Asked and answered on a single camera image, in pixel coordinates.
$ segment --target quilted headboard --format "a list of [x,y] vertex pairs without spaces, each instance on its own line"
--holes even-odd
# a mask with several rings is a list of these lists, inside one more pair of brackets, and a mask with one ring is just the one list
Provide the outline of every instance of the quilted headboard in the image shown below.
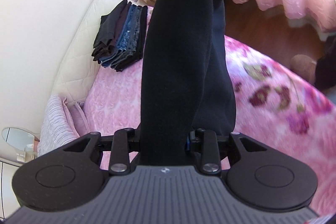
[[100,67],[91,57],[100,17],[109,14],[121,1],[93,0],[83,18],[62,60],[52,89],[52,94],[66,97],[68,104],[84,101],[88,95]]

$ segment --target black pants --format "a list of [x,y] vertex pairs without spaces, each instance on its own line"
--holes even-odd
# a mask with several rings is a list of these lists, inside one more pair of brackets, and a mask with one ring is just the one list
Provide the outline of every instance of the black pants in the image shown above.
[[223,0],[156,1],[143,59],[141,164],[186,164],[193,128],[234,129],[224,28]]
[[325,56],[317,61],[315,87],[325,90],[336,85],[336,36],[328,37]]

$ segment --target brown floor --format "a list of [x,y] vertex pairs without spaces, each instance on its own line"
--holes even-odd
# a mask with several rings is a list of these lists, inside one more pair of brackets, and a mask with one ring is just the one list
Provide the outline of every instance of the brown floor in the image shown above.
[[291,28],[281,7],[267,11],[258,9],[255,0],[235,4],[225,0],[226,35],[268,55],[289,67],[296,54],[306,54],[313,59],[323,55],[324,43],[311,25]]

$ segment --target pink bed sheet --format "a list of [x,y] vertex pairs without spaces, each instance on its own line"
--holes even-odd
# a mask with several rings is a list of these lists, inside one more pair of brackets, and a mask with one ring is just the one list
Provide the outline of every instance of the pink bed sheet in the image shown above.
[[[307,163],[319,180],[311,207],[320,215],[335,213],[336,107],[271,58],[230,37],[225,41],[236,95],[235,130]],[[84,105],[92,131],[111,135],[139,125],[141,77],[142,61],[122,73],[100,68]],[[105,153],[101,167],[108,163]],[[230,167],[227,160],[222,167]]]

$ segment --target person's foot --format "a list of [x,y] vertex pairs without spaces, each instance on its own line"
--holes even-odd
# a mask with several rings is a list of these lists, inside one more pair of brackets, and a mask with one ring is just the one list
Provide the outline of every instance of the person's foot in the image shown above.
[[294,56],[290,63],[290,70],[313,85],[315,82],[316,61],[306,55]]

